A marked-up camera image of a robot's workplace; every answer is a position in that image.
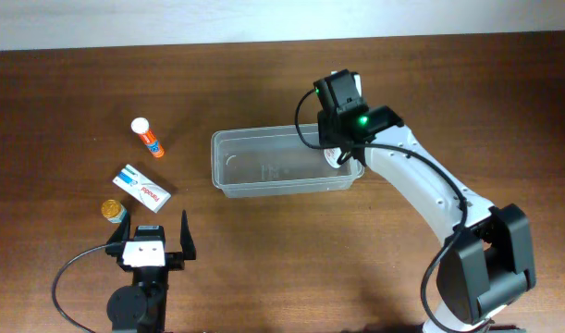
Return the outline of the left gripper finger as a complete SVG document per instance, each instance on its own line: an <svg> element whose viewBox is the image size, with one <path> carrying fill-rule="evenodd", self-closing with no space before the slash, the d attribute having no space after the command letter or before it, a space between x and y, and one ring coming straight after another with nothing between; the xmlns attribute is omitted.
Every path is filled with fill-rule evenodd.
<svg viewBox="0 0 565 333"><path fill-rule="evenodd" d="M195 260L197 257L196 247L190 233L189 221L186 210L182 211L179 242L185 260Z"/></svg>
<svg viewBox="0 0 565 333"><path fill-rule="evenodd" d="M119 243L127 241L130 234L130 214L126 213L122 218L122 221L117 226L117 229L108 239L108 243Z"/></svg>

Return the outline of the small jar gold lid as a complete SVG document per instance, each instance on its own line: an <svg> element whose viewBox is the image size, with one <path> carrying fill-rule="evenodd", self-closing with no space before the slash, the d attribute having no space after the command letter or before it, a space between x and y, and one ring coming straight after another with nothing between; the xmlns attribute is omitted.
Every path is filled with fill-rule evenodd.
<svg viewBox="0 0 565 333"><path fill-rule="evenodd" d="M125 218L127 210L120 201L110 199L102 203L101 213L109 222L119 224Z"/></svg>

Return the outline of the white spray bottle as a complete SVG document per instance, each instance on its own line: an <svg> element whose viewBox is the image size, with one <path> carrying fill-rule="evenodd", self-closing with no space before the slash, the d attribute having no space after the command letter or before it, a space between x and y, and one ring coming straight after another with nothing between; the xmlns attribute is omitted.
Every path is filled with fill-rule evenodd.
<svg viewBox="0 0 565 333"><path fill-rule="evenodd" d="M341 167L341 158L342 158L342 151L340 148L329 148L329 149L324 149L324 156L325 156L325 160L327 161L327 163L335 168L338 169Z"/></svg>

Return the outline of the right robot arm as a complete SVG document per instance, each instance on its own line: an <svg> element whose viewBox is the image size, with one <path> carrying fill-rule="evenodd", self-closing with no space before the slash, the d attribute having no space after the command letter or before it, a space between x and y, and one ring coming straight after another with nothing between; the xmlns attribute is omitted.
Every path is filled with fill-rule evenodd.
<svg viewBox="0 0 565 333"><path fill-rule="evenodd" d="M317 80L316 149L337 165L353 158L387 180L440 242L420 296L424 332L486 332L494 315L536 285L533 238L523 210L496 207L430 155L390 107L371 107L347 69Z"/></svg>

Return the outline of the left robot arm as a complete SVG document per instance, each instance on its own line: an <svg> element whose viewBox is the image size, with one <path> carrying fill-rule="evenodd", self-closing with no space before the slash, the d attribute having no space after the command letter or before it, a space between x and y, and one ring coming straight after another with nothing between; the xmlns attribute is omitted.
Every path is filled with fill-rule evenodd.
<svg viewBox="0 0 565 333"><path fill-rule="evenodd" d="M118 266L131 273L132 282L117 289L109 298L106 312L114 332L164 332L168 276L182 271L185 263L196 258L187 213L181 215L181 250L166 250L165 229L138 226L130 231L130 216L125 216L107 241L105 253Z"/></svg>

